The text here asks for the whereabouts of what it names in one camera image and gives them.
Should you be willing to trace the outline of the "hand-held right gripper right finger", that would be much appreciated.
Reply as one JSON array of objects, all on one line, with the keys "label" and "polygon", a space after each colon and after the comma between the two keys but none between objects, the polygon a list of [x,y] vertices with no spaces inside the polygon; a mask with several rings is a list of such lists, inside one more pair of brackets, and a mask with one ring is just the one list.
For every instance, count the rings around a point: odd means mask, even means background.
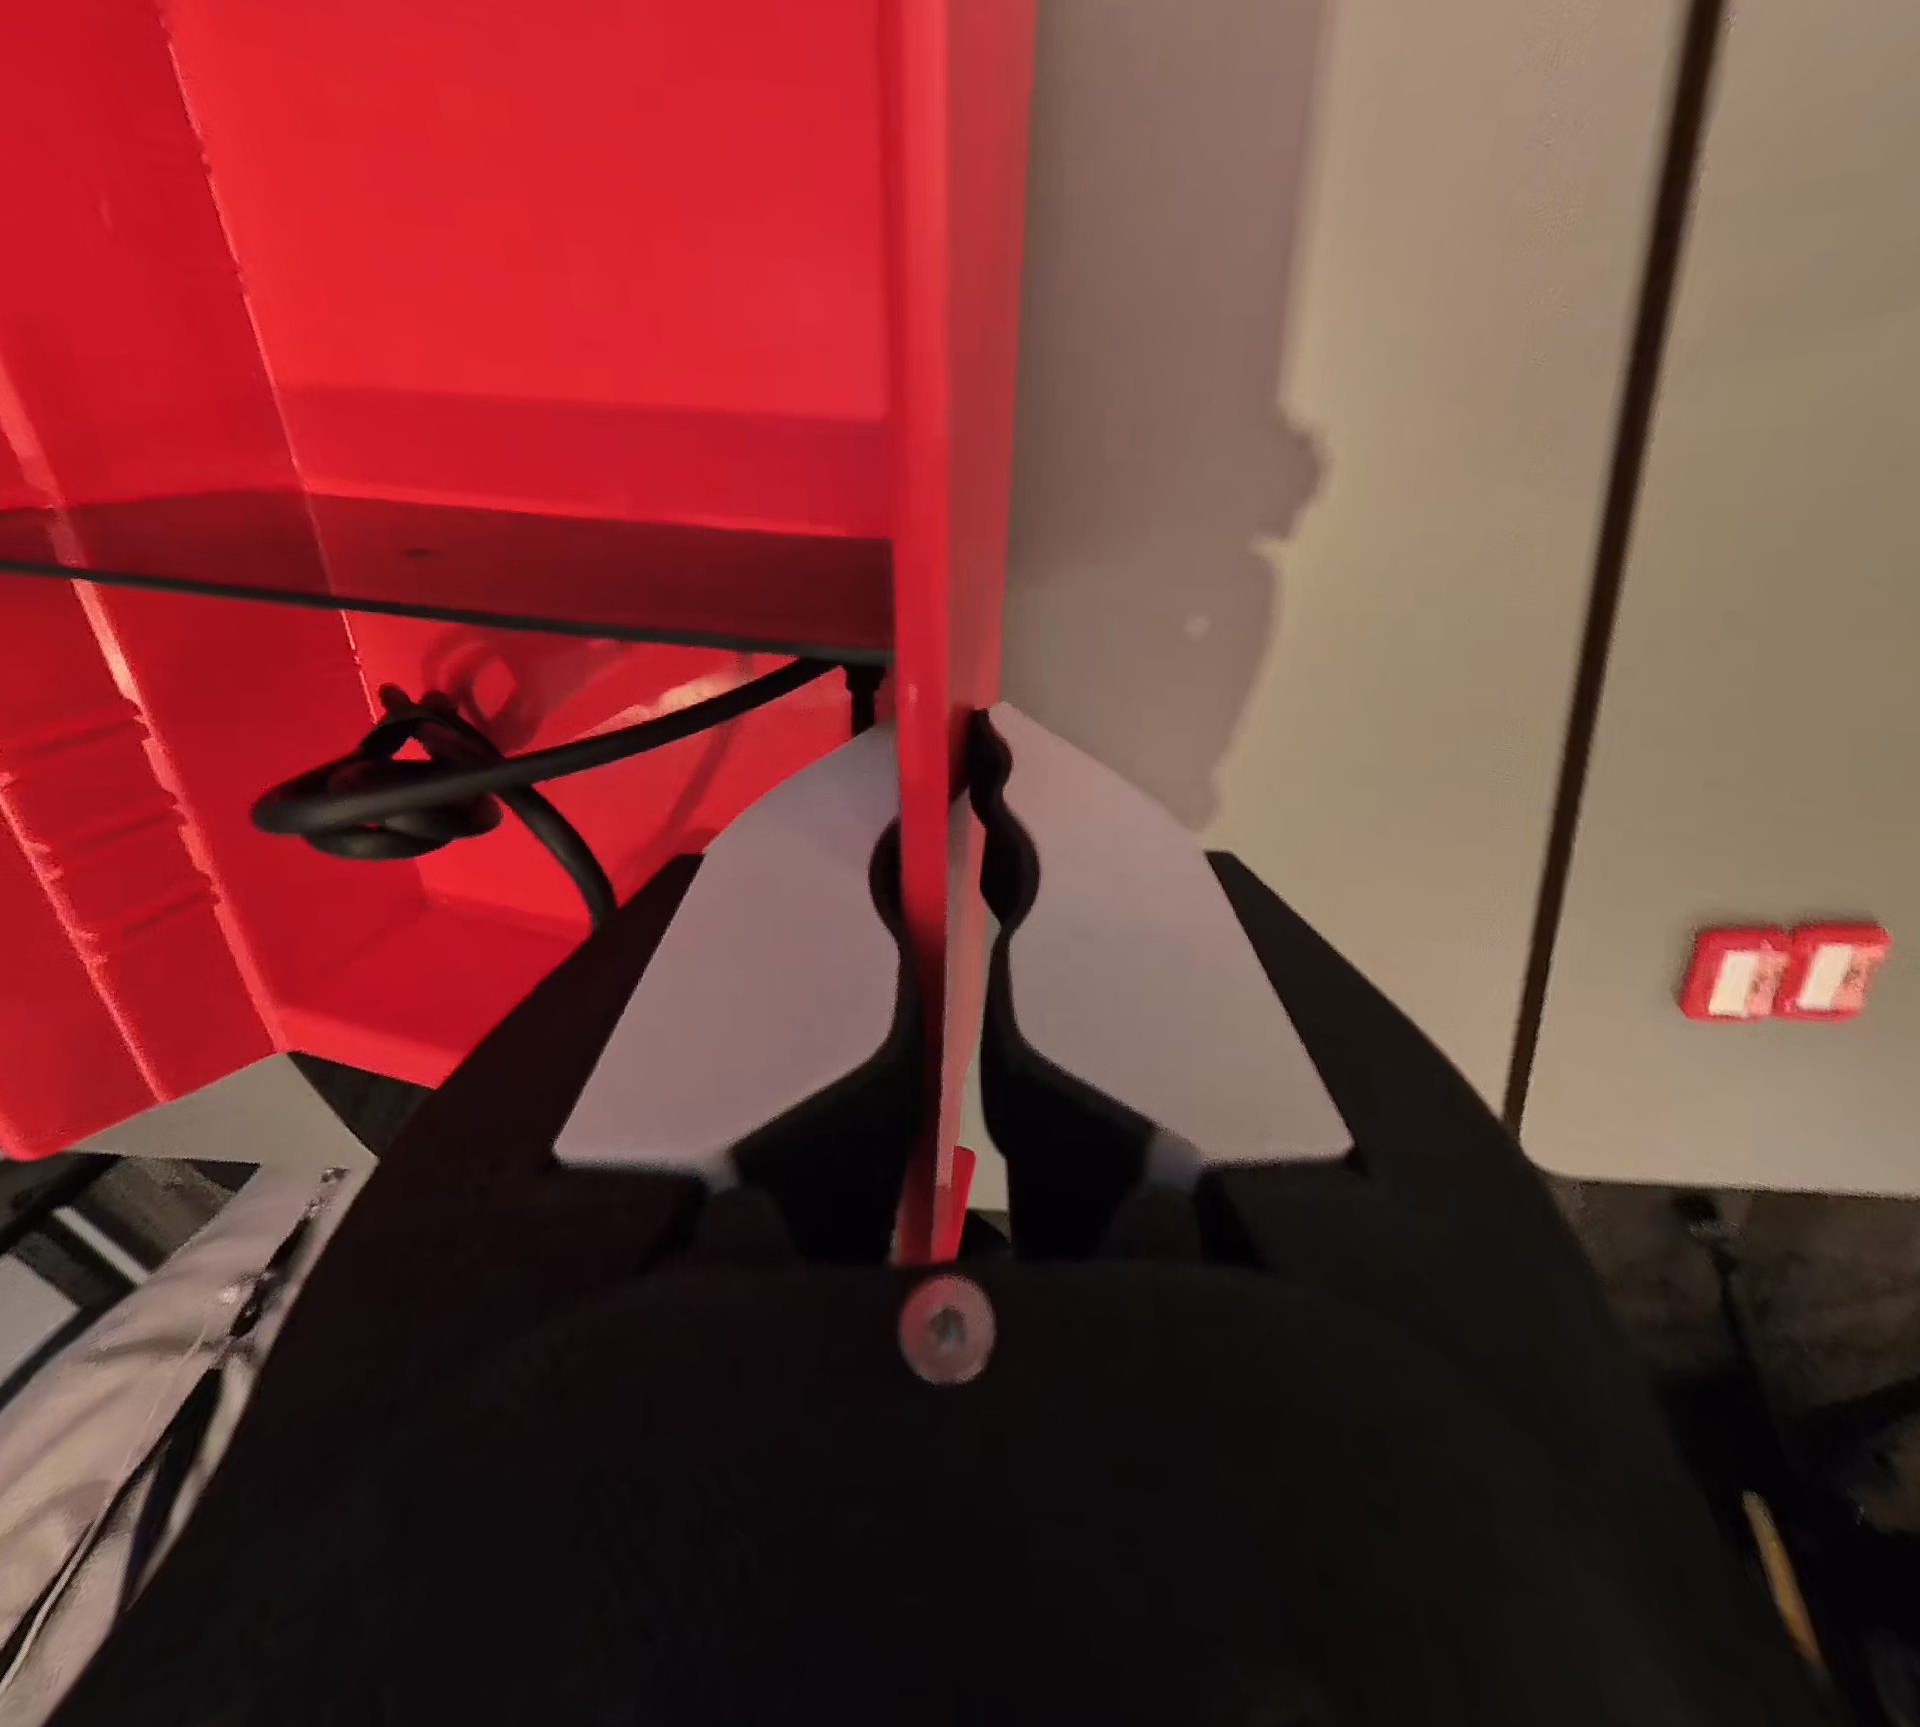
[{"label": "hand-held right gripper right finger", "polygon": [[982,1115],[1010,1195],[1181,1191],[1354,1137],[1198,839],[1012,703],[972,717],[993,921]]}]

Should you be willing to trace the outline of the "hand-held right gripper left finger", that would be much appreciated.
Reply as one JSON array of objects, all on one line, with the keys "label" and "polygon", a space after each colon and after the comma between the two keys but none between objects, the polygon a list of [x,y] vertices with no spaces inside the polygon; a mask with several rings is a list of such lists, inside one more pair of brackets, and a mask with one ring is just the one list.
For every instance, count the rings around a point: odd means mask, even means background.
[{"label": "hand-held right gripper left finger", "polygon": [[796,1145],[899,1185],[924,1013],[899,907],[899,755],[876,723],[724,827],[554,1141],[578,1167],[743,1179]]}]

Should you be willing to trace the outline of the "red plastic bin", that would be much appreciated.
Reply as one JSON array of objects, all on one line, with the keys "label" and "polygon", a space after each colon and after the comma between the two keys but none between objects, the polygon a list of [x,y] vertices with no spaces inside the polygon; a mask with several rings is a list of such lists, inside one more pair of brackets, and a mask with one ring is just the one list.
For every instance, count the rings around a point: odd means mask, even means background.
[{"label": "red plastic bin", "polygon": [[276,1053],[436,1085],[588,935],[513,823],[251,805],[879,667],[957,1243],[1037,0],[4,0],[4,1149]]}]

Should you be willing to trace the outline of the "silver grey fabric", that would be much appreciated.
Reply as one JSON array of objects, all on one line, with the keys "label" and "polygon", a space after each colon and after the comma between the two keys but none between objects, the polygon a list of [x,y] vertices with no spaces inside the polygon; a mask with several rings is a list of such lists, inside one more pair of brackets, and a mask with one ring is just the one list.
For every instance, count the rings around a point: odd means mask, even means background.
[{"label": "silver grey fabric", "polygon": [[5,1403],[5,1724],[46,1722],[154,1576],[370,1175],[258,1169]]}]

